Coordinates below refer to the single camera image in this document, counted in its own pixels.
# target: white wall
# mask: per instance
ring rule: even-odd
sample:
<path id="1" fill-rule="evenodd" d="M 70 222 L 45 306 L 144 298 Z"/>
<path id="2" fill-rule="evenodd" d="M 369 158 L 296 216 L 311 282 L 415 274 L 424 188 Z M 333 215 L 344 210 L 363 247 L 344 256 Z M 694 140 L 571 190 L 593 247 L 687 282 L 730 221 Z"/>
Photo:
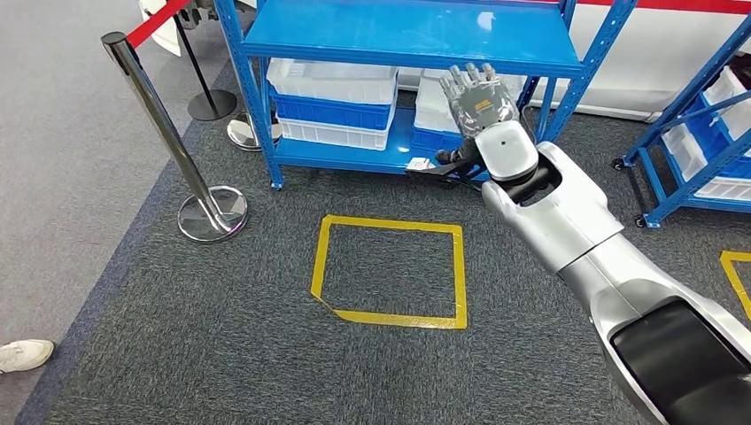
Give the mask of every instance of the white wall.
<path id="1" fill-rule="evenodd" d="M 571 39 L 583 58 L 608 7 L 580 4 Z M 745 15 L 635 9 L 580 103 L 580 112 L 647 119 L 660 112 L 724 43 Z M 558 80 L 555 101 L 568 80 Z M 542 98 L 546 79 L 533 97 Z"/>

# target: storage bin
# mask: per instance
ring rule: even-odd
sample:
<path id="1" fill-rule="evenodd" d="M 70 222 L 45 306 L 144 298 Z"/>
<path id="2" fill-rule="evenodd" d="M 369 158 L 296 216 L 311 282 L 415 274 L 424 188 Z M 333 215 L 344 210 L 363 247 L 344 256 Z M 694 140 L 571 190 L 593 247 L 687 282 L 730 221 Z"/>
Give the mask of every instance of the storage bin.
<path id="1" fill-rule="evenodd" d="M 396 77 L 396 66 L 284 58 L 272 58 L 267 72 L 267 79 L 281 95 L 355 104 L 391 104 Z"/>
<path id="2" fill-rule="evenodd" d="M 383 151 L 386 149 L 386 141 L 389 137 L 389 128 L 394 119 L 395 110 L 396 102 L 392 102 L 389 120 L 386 129 L 383 130 L 277 118 L 279 124 L 282 125 L 283 136 L 288 139 Z"/>
<path id="3" fill-rule="evenodd" d="M 437 80 L 422 78 L 415 102 L 414 126 L 426 130 L 459 134 L 444 91 Z"/>
<path id="4" fill-rule="evenodd" d="M 707 159 L 704 158 L 701 147 L 685 124 L 668 130 L 662 135 L 662 140 L 678 163 L 685 182 L 688 182 L 702 168 L 707 166 Z"/>
<path id="5" fill-rule="evenodd" d="M 268 91 L 276 104 L 276 117 L 286 120 L 317 121 L 338 126 L 384 130 L 389 124 L 390 104 L 353 104 L 334 100 L 280 95 Z"/>
<path id="6" fill-rule="evenodd" d="M 697 112 L 709 105 L 703 95 L 699 95 L 689 106 L 685 114 Z M 686 127 L 699 144 L 706 161 L 711 161 L 720 151 L 725 149 L 732 139 L 722 119 L 716 119 L 717 113 L 707 113 L 694 117 L 686 122 Z M 721 177 L 751 179 L 751 156 L 748 152 L 745 156 L 736 159 L 719 173 Z"/>
<path id="7" fill-rule="evenodd" d="M 696 191 L 696 197 L 751 201 L 751 180 L 715 177 Z"/>
<path id="8" fill-rule="evenodd" d="M 400 66 L 397 74 L 397 84 L 400 90 L 417 91 L 420 87 L 420 75 L 422 68 L 410 68 Z"/>
<path id="9" fill-rule="evenodd" d="M 438 80 L 421 78 L 415 102 L 412 148 L 429 154 L 451 151 L 461 144 L 461 135 Z"/>
<path id="10" fill-rule="evenodd" d="M 746 91 L 735 73 L 729 66 L 726 66 L 717 81 L 704 90 L 704 98 L 707 104 L 717 104 Z M 720 110 L 718 119 L 724 123 L 724 128 L 731 140 L 735 141 L 751 128 L 749 117 L 751 117 L 751 99 L 746 99 Z M 751 157 L 751 150 L 746 152 L 746 156 Z"/>

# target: gray floor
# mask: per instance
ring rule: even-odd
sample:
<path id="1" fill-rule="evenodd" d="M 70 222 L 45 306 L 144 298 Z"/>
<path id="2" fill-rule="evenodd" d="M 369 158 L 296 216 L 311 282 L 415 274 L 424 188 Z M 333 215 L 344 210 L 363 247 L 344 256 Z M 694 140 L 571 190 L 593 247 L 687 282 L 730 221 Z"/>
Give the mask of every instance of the gray floor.
<path id="1" fill-rule="evenodd" d="M 6 0 L 3 13 L 0 344 L 59 340 L 167 155 L 99 41 L 140 23 L 136 0 Z M 188 35 L 213 81 L 228 57 L 218 24 Z M 190 62 L 151 40 L 138 53 L 183 131 L 200 90 Z M 40 373 L 0 379 L 0 423 L 12 421 Z"/>
<path id="2" fill-rule="evenodd" d="M 231 87 L 232 73 L 218 83 Z M 608 162 L 643 131 L 577 115 L 561 138 L 625 222 L 638 202 Z M 61 387 L 48 423 L 645 423 L 605 372 L 576 301 L 477 193 L 305 169 L 286 170 L 284 189 L 272 192 L 260 156 L 227 146 L 221 124 L 194 123 L 186 140 L 207 180 L 252 200 L 249 226 L 213 246 L 181 237 L 174 212 L 187 190 L 169 167 L 124 281 L 96 302 L 101 320 L 89 337 L 66 339 L 81 344 L 69 367 L 64 345 L 48 368 L 56 373 L 45 374 L 44 384 Z M 328 213 L 462 225 L 468 328 L 352 324 L 315 301 L 308 291 Z M 721 250 L 751 250 L 748 231 L 744 215 L 684 211 L 660 230 L 624 233 L 748 324 L 718 262 Z M 324 297 L 445 314 L 449 255 L 440 237 L 336 228 Z M 21 423 L 39 414 L 25 413 Z"/>

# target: blue plastic bin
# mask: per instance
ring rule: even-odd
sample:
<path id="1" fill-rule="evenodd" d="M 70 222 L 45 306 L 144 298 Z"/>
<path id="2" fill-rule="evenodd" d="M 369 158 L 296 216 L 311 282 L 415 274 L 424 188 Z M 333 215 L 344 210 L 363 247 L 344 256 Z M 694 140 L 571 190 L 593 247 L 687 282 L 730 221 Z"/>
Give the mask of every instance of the blue plastic bin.
<path id="1" fill-rule="evenodd" d="M 461 135 L 447 131 L 426 130 L 412 127 L 412 149 L 437 152 L 453 151 L 461 145 Z"/>
<path id="2" fill-rule="evenodd" d="M 324 122 L 338 126 L 385 130 L 390 104 L 351 104 L 333 100 L 280 95 L 273 87 L 268 94 L 276 104 L 276 116 L 289 120 Z"/>
<path id="3" fill-rule="evenodd" d="M 699 95 L 693 104 L 686 109 L 685 114 L 697 112 L 701 109 L 709 107 L 707 99 L 704 95 Z M 698 117 L 691 118 L 686 122 L 686 126 L 693 134 L 696 142 L 704 152 L 704 158 L 710 161 L 720 151 L 725 149 L 728 144 L 733 143 L 727 126 L 722 121 L 718 120 L 714 125 L 710 126 L 714 117 L 717 116 L 717 112 L 703 113 Z M 731 177 L 734 179 L 751 179 L 751 158 L 740 157 L 726 166 L 719 174 L 720 177 Z"/>

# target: floor mat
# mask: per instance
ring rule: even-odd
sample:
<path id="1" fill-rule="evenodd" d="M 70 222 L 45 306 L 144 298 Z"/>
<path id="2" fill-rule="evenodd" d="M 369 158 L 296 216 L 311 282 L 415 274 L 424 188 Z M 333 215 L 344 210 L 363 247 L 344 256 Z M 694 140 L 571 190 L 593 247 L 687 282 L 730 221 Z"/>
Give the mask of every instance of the floor mat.
<path id="1" fill-rule="evenodd" d="M 221 78 L 232 87 L 232 73 Z M 576 300 L 476 192 L 300 168 L 285 169 L 273 192 L 262 157 L 234 149 L 224 124 L 186 137 L 208 182 L 249 198 L 247 228 L 208 246 L 180 235 L 175 215 L 189 193 L 172 167 L 172 189 L 48 423 L 646 423 L 606 373 Z M 639 205 L 609 162 L 645 128 L 576 115 L 561 147 L 603 187 L 640 249 L 748 324 L 718 261 L 721 250 L 751 251 L 747 216 L 687 210 L 658 230 L 632 226 Z M 467 329 L 350 323 L 313 299 L 326 214 L 461 225 Z M 451 311 L 447 239 L 333 235 L 324 292 L 338 303 Z"/>

